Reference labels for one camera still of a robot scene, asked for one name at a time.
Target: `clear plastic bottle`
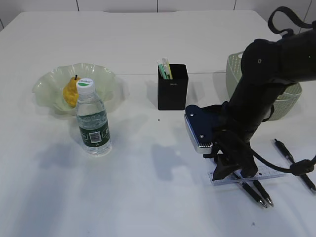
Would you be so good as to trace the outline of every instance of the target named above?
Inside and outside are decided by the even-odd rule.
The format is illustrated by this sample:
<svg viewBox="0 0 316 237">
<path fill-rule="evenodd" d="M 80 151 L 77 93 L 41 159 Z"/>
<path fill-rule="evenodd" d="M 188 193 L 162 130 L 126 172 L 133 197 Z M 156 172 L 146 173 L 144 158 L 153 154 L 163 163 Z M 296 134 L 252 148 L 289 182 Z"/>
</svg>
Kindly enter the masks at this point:
<svg viewBox="0 0 316 237">
<path fill-rule="evenodd" d="M 76 105 L 76 117 L 83 140 L 83 148 L 93 155 L 105 155 L 112 145 L 107 113 L 102 100 L 95 92 L 91 79 L 77 82 L 79 94 Z"/>
</svg>

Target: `white ruler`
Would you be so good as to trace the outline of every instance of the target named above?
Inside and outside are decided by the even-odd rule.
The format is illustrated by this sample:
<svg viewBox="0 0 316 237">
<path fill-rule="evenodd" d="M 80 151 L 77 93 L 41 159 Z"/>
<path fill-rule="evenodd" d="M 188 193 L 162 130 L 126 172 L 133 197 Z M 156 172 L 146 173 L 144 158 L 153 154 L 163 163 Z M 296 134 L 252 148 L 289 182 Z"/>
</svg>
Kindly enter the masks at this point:
<svg viewBox="0 0 316 237">
<path fill-rule="evenodd" d="M 276 171 L 274 169 L 271 169 L 265 165 L 263 166 L 258 166 L 259 171 L 257 172 L 257 174 L 254 177 L 251 178 L 243 178 L 240 174 L 240 170 L 236 170 L 235 173 L 238 174 L 238 176 L 240 176 L 242 178 L 243 181 L 251 181 L 251 180 L 260 180 L 260 179 L 271 179 L 271 178 L 277 178 L 277 177 L 281 177 L 284 176 L 285 173 Z M 232 184 L 232 183 L 238 183 L 240 182 L 240 179 L 237 179 L 235 176 L 233 175 L 228 175 L 226 178 L 224 179 L 218 179 L 218 180 L 214 180 L 213 179 L 213 172 L 209 172 L 208 173 L 209 179 L 211 180 L 211 183 L 214 186 L 217 185 L 223 185 L 223 184 Z"/>
</svg>

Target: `pear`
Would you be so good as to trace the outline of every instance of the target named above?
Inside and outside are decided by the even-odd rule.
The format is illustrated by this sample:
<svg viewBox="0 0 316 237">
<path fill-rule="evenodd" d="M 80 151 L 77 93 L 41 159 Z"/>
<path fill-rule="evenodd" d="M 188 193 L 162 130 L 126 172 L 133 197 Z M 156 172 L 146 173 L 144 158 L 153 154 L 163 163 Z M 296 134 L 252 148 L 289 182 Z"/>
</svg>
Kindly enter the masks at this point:
<svg viewBox="0 0 316 237">
<path fill-rule="evenodd" d="M 78 92 L 77 92 L 76 83 L 80 79 L 81 78 L 79 78 L 78 75 L 76 75 L 75 77 L 72 77 L 70 81 L 68 82 L 68 84 L 63 89 L 64 99 L 71 107 L 75 107 L 77 104 Z"/>
</svg>

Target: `bottle label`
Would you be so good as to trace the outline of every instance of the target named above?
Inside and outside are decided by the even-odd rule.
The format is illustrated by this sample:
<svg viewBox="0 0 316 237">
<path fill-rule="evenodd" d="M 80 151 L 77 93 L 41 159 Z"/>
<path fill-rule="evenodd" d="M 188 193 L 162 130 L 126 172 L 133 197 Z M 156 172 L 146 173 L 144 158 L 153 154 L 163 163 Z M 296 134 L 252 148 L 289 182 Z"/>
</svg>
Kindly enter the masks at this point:
<svg viewBox="0 0 316 237">
<path fill-rule="evenodd" d="M 80 116 L 81 119 L 84 120 L 94 120 L 96 119 L 96 116 L 101 116 L 100 113 L 97 113 L 92 116 Z M 93 129 L 93 130 L 87 130 L 80 128 L 81 137 L 83 140 L 83 143 L 86 144 L 88 147 L 100 147 L 104 144 L 106 144 L 110 139 L 110 131 L 109 131 L 109 123 L 108 121 L 100 128 Z"/>
</svg>

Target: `black pen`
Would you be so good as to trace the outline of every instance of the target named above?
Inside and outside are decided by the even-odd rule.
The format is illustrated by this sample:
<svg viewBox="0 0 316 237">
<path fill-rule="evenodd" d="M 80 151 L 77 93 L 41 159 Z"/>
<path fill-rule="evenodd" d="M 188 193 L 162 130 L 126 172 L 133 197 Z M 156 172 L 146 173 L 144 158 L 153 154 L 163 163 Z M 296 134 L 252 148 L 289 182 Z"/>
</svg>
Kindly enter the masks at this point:
<svg viewBox="0 0 316 237">
<path fill-rule="evenodd" d="M 249 184 L 247 184 L 245 181 L 242 181 L 242 179 L 236 174 L 232 173 L 233 176 L 235 176 L 237 179 L 240 179 L 239 185 L 253 198 L 257 203 L 264 206 L 265 208 L 268 208 L 264 200 L 250 187 Z"/>
<path fill-rule="evenodd" d="M 276 147 L 278 150 L 284 155 L 286 159 L 288 159 L 291 164 L 295 163 L 295 160 L 292 156 L 292 154 L 288 151 L 288 149 L 285 147 L 285 145 L 281 142 L 275 139 L 276 142 Z M 314 193 L 316 194 L 316 187 L 315 184 L 309 179 L 309 177 L 306 174 L 303 174 L 300 176 L 303 182 L 307 185 L 307 187 Z"/>
<path fill-rule="evenodd" d="M 270 195 L 267 193 L 267 191 L 264 189 L 264 187 L 261 185 L 259 180 L 253 180 L 252 181 L 253 185 L 257 188 L 261 196 L 267 201 L 267 203 L 271 206 L 274 206 L 272 199 Z"/>
</svg>

